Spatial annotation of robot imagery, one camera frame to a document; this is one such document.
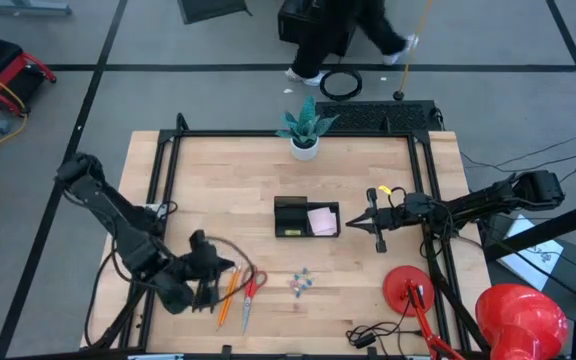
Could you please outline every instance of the black pants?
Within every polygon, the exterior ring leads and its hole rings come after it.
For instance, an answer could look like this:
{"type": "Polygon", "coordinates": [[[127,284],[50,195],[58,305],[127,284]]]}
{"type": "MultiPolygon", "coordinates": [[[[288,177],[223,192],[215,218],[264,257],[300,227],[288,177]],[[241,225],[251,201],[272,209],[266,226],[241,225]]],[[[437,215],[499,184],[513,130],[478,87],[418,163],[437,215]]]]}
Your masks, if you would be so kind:
{"type": "Polygon", "coordinates": [[[383,0],[328,0],[322,14],[322,25],[304,34],[292,70],[303,78],[313,78],[352,21],[384,55],[406,47],[406,39],[397,35],[385,18],[383,0]]]}

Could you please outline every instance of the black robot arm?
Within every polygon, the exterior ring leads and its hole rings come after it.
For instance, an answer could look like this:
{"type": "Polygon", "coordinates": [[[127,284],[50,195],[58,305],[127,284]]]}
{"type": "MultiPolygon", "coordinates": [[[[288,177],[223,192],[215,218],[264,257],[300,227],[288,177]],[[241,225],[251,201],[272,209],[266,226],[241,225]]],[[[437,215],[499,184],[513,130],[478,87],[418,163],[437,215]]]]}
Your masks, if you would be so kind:
{"type": "Polygon", "coordinates": [[[234,263],[217,256],[203,230],[190,237],[190,253],[172,254],[162,241],[164,229],[155,211],[132,205],[110,186],[92,155],[75,155],[58,169],[56,181],[64,196],[90,210],[108,230],[132,279],[154,288],[166,310],[177,314],[190,305],[193,310],[214,306],[219,276],[234,263]],[[191,280],[199,281],[197,296],[186,283],[191,280]]]}
{"type": "Polygon", "coordinates": [[[545,170],[512,174],[488,188],[451,201],[435,200],[423,193],[410,193],[397,206],[378,208],[377,191],[370,188],[366,195],[370,207],[347,222],[346,226],[375,234],[376,249],[380,253],[386,252],[382,230],[392,231],[402,226],[426,223],[436,237],[451,237],[469,221],[521,208],[550,210],[559,206],[565,197],[557,175],[545,170]]]}

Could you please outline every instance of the pencil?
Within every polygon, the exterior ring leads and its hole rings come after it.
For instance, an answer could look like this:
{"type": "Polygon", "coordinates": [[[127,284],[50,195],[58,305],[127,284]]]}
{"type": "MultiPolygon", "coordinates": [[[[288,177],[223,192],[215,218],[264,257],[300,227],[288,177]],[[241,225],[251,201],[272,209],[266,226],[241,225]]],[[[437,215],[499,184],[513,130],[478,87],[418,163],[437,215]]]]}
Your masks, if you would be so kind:
{"type": "MultiPolygon", "coordinates": [[[[241,271],[241,266],[237,266],[237,270],[230,278],[230,283],[228,284],[228,294],[232,293],[237,286],[237,280],[239,279],[239,272],[241,271]]],[[[230,308],[230,303],[232,302],[232,296],[226,299],[224,305],[221,307],[221,312],[219,313],[219,321],[217,322],[217,330],[221,328],[226,321],[226,316],[228,315],[228,309],[230,308]]]]}

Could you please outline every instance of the potted plant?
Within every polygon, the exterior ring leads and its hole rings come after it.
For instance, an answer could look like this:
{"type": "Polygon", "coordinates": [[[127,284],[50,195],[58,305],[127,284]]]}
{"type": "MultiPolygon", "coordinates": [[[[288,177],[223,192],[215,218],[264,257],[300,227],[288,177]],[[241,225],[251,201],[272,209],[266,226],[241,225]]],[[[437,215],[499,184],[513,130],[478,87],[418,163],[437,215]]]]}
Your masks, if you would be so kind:
{"type": "Polygon", "coordinates": [[[289,138],[291,153],[298,160],[312,160],[319,151],[319,137],[330,129],[332,123],[339,117],[320,119],[315,114],[315,99],[308,96],[299,114],[299,120],[286,111],[281,119],[288,125],[289,130],[278,130],[277,136],[289,138]]]}

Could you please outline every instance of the shoe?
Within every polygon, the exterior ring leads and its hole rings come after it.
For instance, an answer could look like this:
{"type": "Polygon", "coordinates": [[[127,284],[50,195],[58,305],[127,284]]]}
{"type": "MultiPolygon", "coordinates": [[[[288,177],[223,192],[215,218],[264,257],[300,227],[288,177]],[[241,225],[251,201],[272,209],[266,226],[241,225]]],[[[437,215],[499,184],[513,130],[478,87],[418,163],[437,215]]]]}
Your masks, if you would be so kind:
{"type": "Polygon", "coordinates": [[[308,86],[319,86],[319,84],[321,84],[321,79],[324,77],[323,73],[319,73],[319,75],[315,76],[314,78],[303,78],[297,74],[295,74],[294,71],[292,71],[292,69],[288,69],[285,72],[286,77],[288,78],[288,80],[290,81],[294,81],[294,82],[301,82],[304,83],[308,86]]]}
{"type": "Polygon", "coordinates": [[[419,43],[419,37],[415,34],[409,35],[406,38],[406,47],[400,52],[394,53],[392,55],[384,55],[384,65],[392,66],[395,65],[399,57],[403,54],[407,54],[410,50],[414,49],[419,43]]]}

